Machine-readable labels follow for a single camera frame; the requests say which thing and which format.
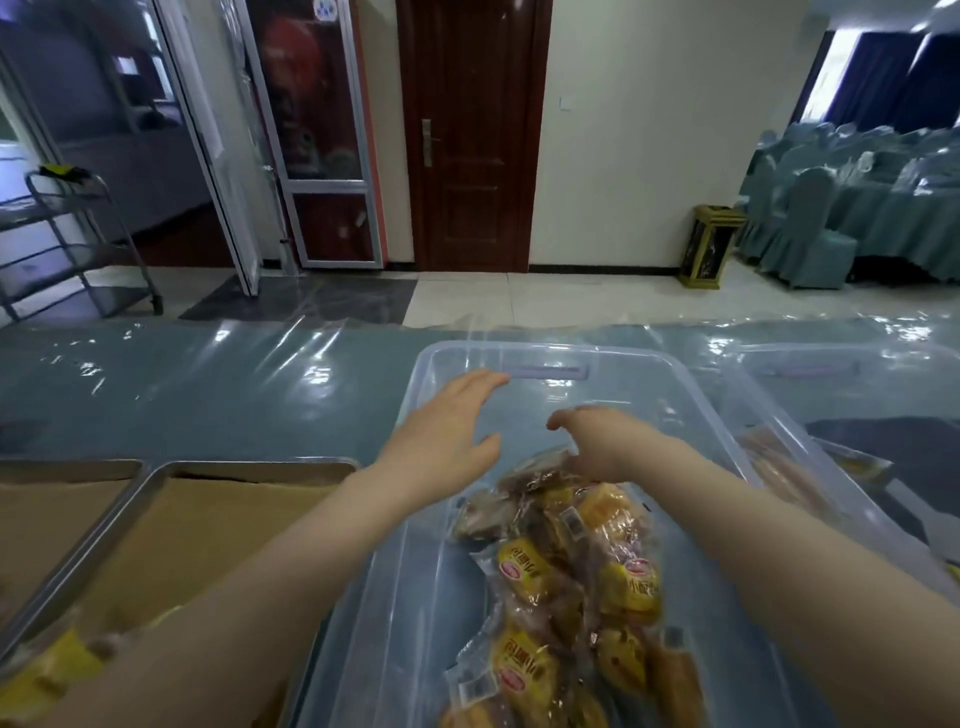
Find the packaged bread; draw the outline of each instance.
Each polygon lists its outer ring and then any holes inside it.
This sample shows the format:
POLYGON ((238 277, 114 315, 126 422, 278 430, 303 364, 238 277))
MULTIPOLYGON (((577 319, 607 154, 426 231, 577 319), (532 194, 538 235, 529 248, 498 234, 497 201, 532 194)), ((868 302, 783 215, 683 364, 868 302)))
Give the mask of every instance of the packaged bread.
POLYGON ((607 624, 592 635, 597 669, 604 679, 625 695, 642 697, 648 692, 647 648, 642 631, 627 624, 607 624))
POLYGON ((520 507, 518 497, 496 490, 481 490, 460 503, 450 537, 454 541, 502 539, 510 533, 520 507))
POLYGON ((568 457, 566 448, 538 452, 497 480, 496 489, 501 493, 523 494, 584 482, 583 478, 564 469, 568 457))
POLYGON ((662 629, 650 646, 650 686, 669 728, 706 728, 707 707, 696 660, 683 629, 662 629))
POLYGON ((496 728, 561 728, 566 660, 542 613, 507 595, 445 673, 450 709, 444 719, 456 728, 458 720, 469 728, 486 726, 483 721, 496 728))
POLYGON ((473 554, 496 595, 510 595, 534 608, 564 645, 571 647, 583 626, 584 589, 550 564, 526 536, 491 544, 473 554))
POLYGON ((553 567, 525 536, 498 541, 473 554, 494 590, 506 587, 520 602, 538 607, 561 595, 570 579, 553 567))
POLYGON ((486 660, 458 663, 444 677, 450 705, 439 728, 522 728, 486 660))
POLYGON ((558 549, 571 563, 582 560, 591 545, 607 550, 651 544, 653 519, 646 506, 611 483, 590 483, 574 489, 568 504, 544 509, 558 549))
POLYGON ((611 728, 611 712, 583 681, 575 681, 567 691, 566 726, 569 728, 611 728))
POLYGON ((635 552, 627 558, 609 554, 603 558, 594 584, 601 615, 643 626, 660 620, 660 570, 653 560, 635 552))

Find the wall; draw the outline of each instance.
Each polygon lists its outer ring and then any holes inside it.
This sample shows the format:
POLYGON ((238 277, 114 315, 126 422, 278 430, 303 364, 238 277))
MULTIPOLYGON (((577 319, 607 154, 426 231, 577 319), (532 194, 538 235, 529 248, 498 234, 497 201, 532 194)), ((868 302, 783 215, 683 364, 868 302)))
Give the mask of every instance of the wall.
POLYGON ((387 249, 393 262, 414 259, 410 186, 400 92, 395 0, 357 0, 367 91, 376 144, 387 249))
POLYGON ((555 0, 530 261, 679 265, 692 208, 735 200, 804 12, 555 0))
POLYGON ((813 61, 829 23, 830 19, 826 15, 817 14, 808 15, 801 23, 800 31, 787 51, 783 82, 779 91, 780 100, 770 114, 767 129, 783 133, 790 124, 793 109, 797 107, 797 100, 800 98, 801 91, 804 90, 804 84, 813 68, 813 61))

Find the glass door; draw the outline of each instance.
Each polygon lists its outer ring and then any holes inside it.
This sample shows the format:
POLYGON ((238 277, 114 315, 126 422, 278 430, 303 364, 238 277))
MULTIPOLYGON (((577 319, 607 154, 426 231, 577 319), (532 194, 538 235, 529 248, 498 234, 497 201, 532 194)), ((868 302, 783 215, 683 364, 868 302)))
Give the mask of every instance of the glass door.
POLYGON ((300 263, 382 268, 349 0, 237 0, 300 263))
POLYGON ((241 288, 256 296, 260 242, 279 245, 282 230, 272 209, 276 191, 258 163, 243 112, 222 11, 215 0, 153 0, 153 9, 241 288))

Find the teal tablecloth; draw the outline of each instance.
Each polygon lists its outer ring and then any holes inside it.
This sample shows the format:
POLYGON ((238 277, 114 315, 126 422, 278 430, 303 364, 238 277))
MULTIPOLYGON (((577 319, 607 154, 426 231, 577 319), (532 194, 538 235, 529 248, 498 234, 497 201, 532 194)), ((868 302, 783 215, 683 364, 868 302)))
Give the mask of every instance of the teal tablecloth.
POLYGON ((855 238, 857 256, 902 257, 937 280, 960 280, 960 190, 923 194, 879 182, 844 185, 828 227, 855 238))

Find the trash bin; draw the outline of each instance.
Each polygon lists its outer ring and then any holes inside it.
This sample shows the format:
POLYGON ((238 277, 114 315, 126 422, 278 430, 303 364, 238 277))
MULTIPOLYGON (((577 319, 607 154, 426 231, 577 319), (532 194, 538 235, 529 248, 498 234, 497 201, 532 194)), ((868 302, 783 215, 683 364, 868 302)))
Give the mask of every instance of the trash bin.
POLYGON ((684 263, 677 276, 687 288, 720 287, 720 276, 733 249, 733 237, 747 218, 722 205, 698 205, 684 263))

